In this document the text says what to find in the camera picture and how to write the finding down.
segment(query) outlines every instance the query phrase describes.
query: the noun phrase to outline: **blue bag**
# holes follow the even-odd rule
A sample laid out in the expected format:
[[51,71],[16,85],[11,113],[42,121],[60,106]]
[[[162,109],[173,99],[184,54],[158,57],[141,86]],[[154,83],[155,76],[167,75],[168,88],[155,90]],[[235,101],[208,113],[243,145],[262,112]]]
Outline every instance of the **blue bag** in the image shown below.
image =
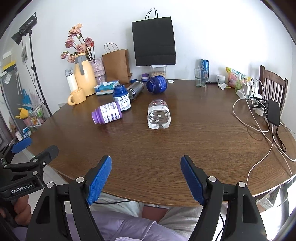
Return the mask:
[[[22,95],[23,95],[23,99],[22,99],[23,104],[32,104],[32,102],[30,100],[30,96],[27,94],[25,89],[22,90]],[[28,106],[24,106],[23,108],[26,109],[26,110],[31,109],[31,107],[28,107]]]

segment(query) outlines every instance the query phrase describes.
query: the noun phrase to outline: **sticker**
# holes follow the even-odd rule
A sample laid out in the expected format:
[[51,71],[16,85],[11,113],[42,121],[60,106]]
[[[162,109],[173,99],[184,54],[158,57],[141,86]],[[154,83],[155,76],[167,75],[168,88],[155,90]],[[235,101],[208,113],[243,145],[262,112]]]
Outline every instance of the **sticker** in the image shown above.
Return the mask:
[[120,97],[113,97],[113,99],[120,105],[121,111],[129,109],[131,106],[131,101],[128,94]]
[[5,80],[4,80],[4,83],[5,83],[5,84],[9,84],[9,81],[10,81],[10,79],[11,79],[11,76],[12,76],[12,75],[11,75],[10,73],[7,74],[7,76],[6,76]]
[[5,70],[2,74],[1,74],[1,77],[3,76],[3,75],[6,75],[7,74],[7,71]]
[[120,119],[119,111],[115,102],[102,105],[100,108],[105,123]]

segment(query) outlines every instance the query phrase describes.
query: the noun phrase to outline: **human hand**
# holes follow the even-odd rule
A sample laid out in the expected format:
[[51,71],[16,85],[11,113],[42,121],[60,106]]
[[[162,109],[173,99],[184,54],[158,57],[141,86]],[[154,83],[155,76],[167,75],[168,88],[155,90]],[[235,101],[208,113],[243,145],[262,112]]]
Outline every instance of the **human hand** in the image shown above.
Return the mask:
[[[29,224],[32,214],[31,206],[28,204],[29,195],[20,197],[17,202],[14,204],[14,210],[17,214],[15,221],[18,225],[26,226]],[[3,218],[6,218],[5,212],[0,208],[0,214]]]

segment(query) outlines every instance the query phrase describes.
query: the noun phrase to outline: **white thermos bottle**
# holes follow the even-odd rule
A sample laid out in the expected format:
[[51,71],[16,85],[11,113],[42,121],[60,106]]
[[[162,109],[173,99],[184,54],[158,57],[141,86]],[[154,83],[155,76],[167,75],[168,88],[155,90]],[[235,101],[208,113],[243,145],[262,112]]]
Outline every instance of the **white thermos bottle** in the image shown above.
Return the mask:
[[65,75],[66,75],[66,78],[67,78],[67,81],[68,81],[71,92],[74,91],[74,90],[77,90],[78,85],[77,85],[77,82],[76,82],[76,79],[75,79],[73,69],[72,68],[66,69],[65,70]]

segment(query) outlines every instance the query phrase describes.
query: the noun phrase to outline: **refrigerator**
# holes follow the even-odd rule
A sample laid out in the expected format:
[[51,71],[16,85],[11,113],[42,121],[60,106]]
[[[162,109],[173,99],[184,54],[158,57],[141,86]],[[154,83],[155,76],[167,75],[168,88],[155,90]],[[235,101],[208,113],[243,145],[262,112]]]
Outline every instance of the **refrigerator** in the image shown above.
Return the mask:
[[16,118],[15,116],[20,115],[20,110],[22,106],[23,95],[20,93],[20,84],[17,83],[17,78],[15,75],[15,64],[7,68],[0,78],[2,95],[7,105],[10,116],[12,117],[18,131],[22,134],[22,130],[26,128],[26,124],[23,120]]

